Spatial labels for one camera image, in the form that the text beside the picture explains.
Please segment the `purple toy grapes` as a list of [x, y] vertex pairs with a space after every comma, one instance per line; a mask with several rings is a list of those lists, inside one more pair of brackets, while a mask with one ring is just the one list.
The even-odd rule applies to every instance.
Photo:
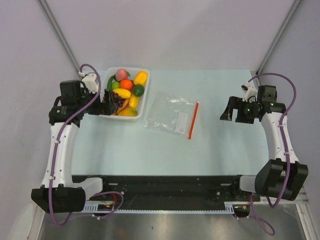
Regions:
[[123, 107], [125, 100], [122, 97], [120, 97], [118, 93], [112, 91], [111, 98], [117, 108]]

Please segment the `orange toy orange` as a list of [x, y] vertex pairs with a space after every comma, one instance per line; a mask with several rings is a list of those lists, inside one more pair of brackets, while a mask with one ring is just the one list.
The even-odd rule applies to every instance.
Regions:
[[129, 79], [123, 79], [123, 80], [120, 81], [119, 87], [121, 89], [126, 89], [126, 90], [131, 91], [133, 89], [133, 87], [134, 87], [134, 84]]

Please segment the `pink toy peach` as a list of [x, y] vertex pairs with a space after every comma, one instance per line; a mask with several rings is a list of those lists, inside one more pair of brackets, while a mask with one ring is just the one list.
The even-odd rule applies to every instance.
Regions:
[[121, 82], [122, 80], [128, 79], [130, 76], [130, 73], [125, 68], [120, 68], [115, 73], [115, 80]]

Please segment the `green toy avocado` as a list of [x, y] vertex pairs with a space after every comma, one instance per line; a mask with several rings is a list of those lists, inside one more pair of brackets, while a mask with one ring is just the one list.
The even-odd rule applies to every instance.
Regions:
[[141, 97], [145, 93], [145, 87], [141, 84], [136, 84], [132, 89], [132, 93], [136, 97]]

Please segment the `yellow toy bell pepper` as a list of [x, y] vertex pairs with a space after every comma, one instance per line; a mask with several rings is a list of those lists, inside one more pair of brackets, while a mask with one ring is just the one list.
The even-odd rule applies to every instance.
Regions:
[[145, 86], [148, 79], [148, 73], [145, 71], [140, 71], [134, 78], [133, 84], [134, 85], [142, 85]]

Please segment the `clear zip top bag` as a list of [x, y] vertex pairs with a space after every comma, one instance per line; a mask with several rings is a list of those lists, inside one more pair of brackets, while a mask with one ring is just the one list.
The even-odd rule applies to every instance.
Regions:
[[199, 105], [199, 101], [159, 91], [155, 95], [144, 126], [190, 140]]

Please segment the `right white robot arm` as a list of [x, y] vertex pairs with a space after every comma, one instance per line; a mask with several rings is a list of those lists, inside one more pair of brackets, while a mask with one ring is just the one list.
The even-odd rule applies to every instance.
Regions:
[[277, 102], [275, 86], [255, 88], [246, 82], [241, 88], [244, 97], [231, 96], [220, 119], [231, 121], [236, 110], [237, 123], [253, 124], [259, 120], [266, 136], [269, 160], [256, 175], [239, 175], [230, 194], [237, 201], [242, 201], [249, 193], [294, 201], [309, 170], [307, 165], [299, 163], [291, 145], [286, 106]]

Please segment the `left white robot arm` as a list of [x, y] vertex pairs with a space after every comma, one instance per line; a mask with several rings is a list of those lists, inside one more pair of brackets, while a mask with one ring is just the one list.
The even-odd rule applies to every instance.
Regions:
[[74, 183], [72, 160], [74, 145], [85, 114], [112, 115], [116, 106], [111, 92], [105, 90], [102, 101], [101, 81], [67, 80], [59, 85], [60, 95], [49, 111], [50, 151], [44, 177], [39, 188], [31, 191], [31, 199], [46, 213], [81, 212], [94, 195], [105, 200], [111, 188], [99, 177], [90, 177]]

